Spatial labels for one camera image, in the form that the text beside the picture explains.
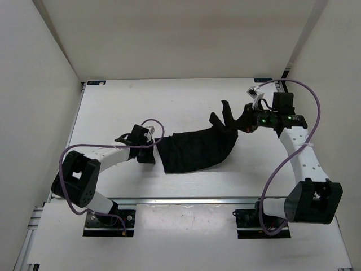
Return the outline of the black pleated skirt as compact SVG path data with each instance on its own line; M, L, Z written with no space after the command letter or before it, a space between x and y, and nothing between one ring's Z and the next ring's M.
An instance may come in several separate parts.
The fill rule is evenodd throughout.
M238 130L229 102L223 100L222 105L223 121L212 112L210 128L174 133L157 144L165 173L200 171L223 162L229 156L238 139Z

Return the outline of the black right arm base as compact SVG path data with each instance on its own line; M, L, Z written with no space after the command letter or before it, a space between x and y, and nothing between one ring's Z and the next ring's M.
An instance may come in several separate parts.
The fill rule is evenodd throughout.
M291 234L288 226L282 228L277 235L267 235L261 228L258 215L259 202L253 209L236 209L233 216L236 219L238 239L289 239Z

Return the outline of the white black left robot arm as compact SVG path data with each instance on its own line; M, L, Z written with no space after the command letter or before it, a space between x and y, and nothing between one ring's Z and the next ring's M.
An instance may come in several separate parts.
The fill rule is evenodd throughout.
M92 152L70 151L62 163L63 180L70 202L90 209L106 226L118 220L118 204L96 191L99 174L119 163L136 159L138 163L154 164L154 127L134 125L128 134L115 139L111 148Z

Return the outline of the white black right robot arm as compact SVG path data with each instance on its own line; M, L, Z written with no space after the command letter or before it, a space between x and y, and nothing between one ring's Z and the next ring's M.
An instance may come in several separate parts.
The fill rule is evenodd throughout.
M296 181L287 197L263 198L253 212L254 221L265 226L277 217L287 222L330 224L343 189L340 183L330 181L323 171L309 142L311 135L305 118L294 112L293 94L275 92L272 107L263 108L264 93L258 87L250 88L247 93L253 102L247 104L243 112L248 122L246 132L259 127L276 131L287 151L287 161L292 165Z

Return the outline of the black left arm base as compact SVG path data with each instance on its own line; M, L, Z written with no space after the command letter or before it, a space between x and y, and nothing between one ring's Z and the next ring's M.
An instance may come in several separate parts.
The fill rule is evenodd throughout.
M115 217L96 216L88 213L83 227L84 237L128 237L134 236L136 209L118 206L118 214L125 223L126 231L122 222Z

